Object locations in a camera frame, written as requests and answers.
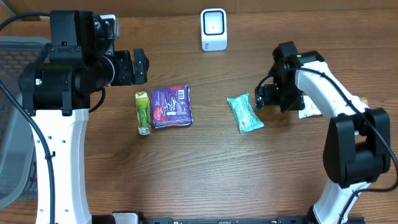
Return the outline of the green yellow snack packet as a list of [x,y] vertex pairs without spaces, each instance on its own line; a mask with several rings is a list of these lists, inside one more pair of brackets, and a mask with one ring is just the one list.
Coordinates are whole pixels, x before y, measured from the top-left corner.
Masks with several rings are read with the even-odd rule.
[[139,134],[143,136],[149,135],[151,133],[150,99],[146,91],[136,93],[136,111]]

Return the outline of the teal wipes packet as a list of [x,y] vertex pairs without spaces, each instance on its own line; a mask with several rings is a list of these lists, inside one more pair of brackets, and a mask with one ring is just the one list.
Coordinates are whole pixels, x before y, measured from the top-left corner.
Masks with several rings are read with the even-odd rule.
[[235,98],[227,98],[227,102],[232,109],[240,133],[246,133],[264,127],[264,123],[255,114],[249,102],[249,93]]

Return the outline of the purple pad package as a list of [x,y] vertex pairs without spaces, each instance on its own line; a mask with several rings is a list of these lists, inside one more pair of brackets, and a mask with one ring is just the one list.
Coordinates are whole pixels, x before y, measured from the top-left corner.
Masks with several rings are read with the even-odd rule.
[[152,90],[152,119],[156,129],[193,124],[188,85]]

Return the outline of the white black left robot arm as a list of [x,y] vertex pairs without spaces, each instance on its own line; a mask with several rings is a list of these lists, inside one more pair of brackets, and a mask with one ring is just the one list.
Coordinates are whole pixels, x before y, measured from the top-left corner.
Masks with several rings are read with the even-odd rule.
[[85,133],[91,94],[141,85],[149,61],[142,49],[117,51],[115,15],[52,11],[51,41],[19,78],[22,108],[34,134],[37,223],[140,224],[140,212],[92,215],[86,199]]

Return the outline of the white tube gold cap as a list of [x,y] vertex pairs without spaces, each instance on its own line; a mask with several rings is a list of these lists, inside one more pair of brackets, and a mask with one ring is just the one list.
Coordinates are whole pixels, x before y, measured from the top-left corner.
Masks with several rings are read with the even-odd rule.
[[322,115],[321,111],[307,95],[303,95],[303,102],[304,109],[298,111],[298,117],[300,119]]

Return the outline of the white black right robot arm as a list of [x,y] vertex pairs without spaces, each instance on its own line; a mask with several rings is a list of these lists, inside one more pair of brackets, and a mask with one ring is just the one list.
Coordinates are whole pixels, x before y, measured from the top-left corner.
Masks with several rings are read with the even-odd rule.
[[390,118],[383,108],[371,109],[353,96],[331,73],[317,52],[298,52],[293,42],[272,52],[274,64],[255,88],[256,108],[279,106],[281,112],[301,111],[309,97],[328,122],[323,166],[328,182],[304,217],[280,217],[278,223],[364,223],[349,211],[363,192],[390,192],[370,185],[397,166],[391,149]]

